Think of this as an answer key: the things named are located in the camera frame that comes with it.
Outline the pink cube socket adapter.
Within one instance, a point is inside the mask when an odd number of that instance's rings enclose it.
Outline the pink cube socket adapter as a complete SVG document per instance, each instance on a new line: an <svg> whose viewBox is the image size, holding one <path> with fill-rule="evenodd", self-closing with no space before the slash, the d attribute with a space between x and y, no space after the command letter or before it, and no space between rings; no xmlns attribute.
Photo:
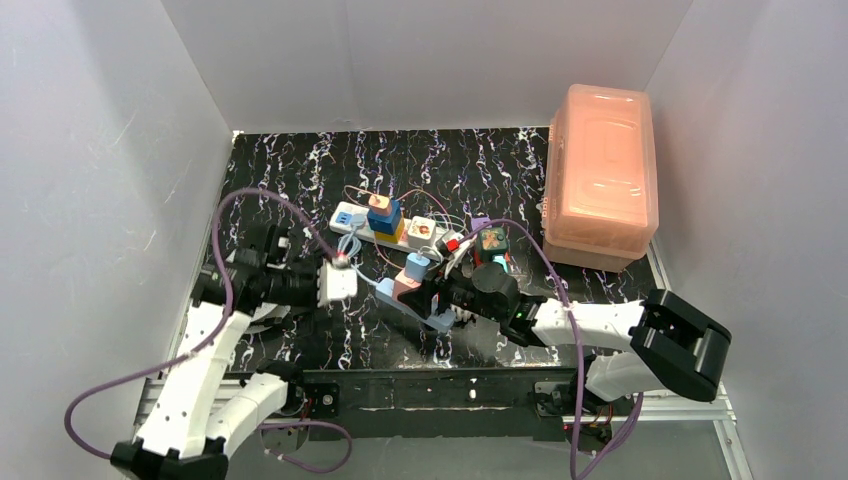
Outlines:
<svg viewBox="0 0 848 480"><path fill-rule="evenodd" d="M393 279L392 298L398 301L401 294L414 291L420 286L420 281L408 276L406 270L401 270Z"/></svg>

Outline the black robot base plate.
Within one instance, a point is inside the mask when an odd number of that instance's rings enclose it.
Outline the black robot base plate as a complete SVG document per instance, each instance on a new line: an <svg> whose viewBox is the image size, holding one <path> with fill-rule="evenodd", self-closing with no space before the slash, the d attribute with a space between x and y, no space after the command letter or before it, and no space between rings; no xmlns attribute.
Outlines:
<svg viewBox="0 0 848 480"><path fill-rule="evenodd" d="M309 418L344 427L355 439L529 437L557 441L563 418L535 394L566 384L574 369L459 368L307 370Z"/></svg>

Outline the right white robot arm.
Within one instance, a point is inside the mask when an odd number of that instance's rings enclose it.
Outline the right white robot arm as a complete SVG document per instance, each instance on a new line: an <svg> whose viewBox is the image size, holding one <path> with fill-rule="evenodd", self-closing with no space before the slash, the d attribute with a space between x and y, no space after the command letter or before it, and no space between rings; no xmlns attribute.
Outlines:
<svg viewBox="0 0 848 480"><path fill-rule="evenodd" d="M400 310L438 331L461 314L498 324L520 346L583 345L607 348L608 356L584 362L585 401L610 403L627 394L667 389L711 402L732 342L730 331L677 294L650 291L644 300L617 304L572 302L531 296L497 263L470 276L433 270L421 280L400 275L390 297Z"/></svg>

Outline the blue power strip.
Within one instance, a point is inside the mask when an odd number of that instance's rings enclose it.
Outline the blue power strip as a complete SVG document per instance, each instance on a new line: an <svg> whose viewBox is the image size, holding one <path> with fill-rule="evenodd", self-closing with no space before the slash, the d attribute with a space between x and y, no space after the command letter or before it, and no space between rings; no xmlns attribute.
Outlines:
<svg viewBox="0 0 848 480"><path fill-rule="evenodd" d="M419 315L410 306L400 302L393 296L395 285L396 282L394 279L384 278L380 280L375 287L375 298L408 317L417 320L429 329L435 330L439 333L447 333L451 330L457 320L457 315L450 308L446 308L442 312L439 312L438 294L425 296L425 299L427 300L426 311L429 315L424 317Z"/></svg>

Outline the light blue charger plug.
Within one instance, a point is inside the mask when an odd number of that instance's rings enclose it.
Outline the light blue charger plug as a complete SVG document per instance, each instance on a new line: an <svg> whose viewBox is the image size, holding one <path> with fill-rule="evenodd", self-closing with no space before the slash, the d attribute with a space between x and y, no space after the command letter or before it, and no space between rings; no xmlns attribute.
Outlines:
<svg viewBox="0 0 848 480"><path fill-rule="evenodd" d="M430 265L431 260L428 257L418 252L411 252L406 257L405 275L414 282L420 283L424 279Z"/></svg>

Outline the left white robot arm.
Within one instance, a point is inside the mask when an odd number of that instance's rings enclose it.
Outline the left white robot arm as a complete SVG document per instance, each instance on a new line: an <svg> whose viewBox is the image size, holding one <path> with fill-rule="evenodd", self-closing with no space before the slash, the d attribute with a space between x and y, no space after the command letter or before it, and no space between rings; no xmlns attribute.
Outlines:
<svg viewBox="0 0 848 480"><path fill-rule="evenodd" d="M213 246L214 264L199 274L191 294L180 354L134 437L113 447L112 467L129 479L223 479L244 440L294 401L300 371L273 361L213 408L231 354L257 311L323 307L335 291L333 276L350 272L334 251L288 261L287 249L287 232L276 227L230 256Z"/></svg>

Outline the green cube socket adapter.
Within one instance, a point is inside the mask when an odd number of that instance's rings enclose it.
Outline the green cube socket adapter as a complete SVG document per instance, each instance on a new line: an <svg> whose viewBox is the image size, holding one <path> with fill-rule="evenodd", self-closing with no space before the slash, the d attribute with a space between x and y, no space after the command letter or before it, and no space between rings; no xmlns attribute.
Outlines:
<svg viewBox="0 0 848 480"><path fill-rule="evenodd" d="M509 257L509 240L502 227L483 228L475 238L476 265L495 262L505 265Z"/></svg>

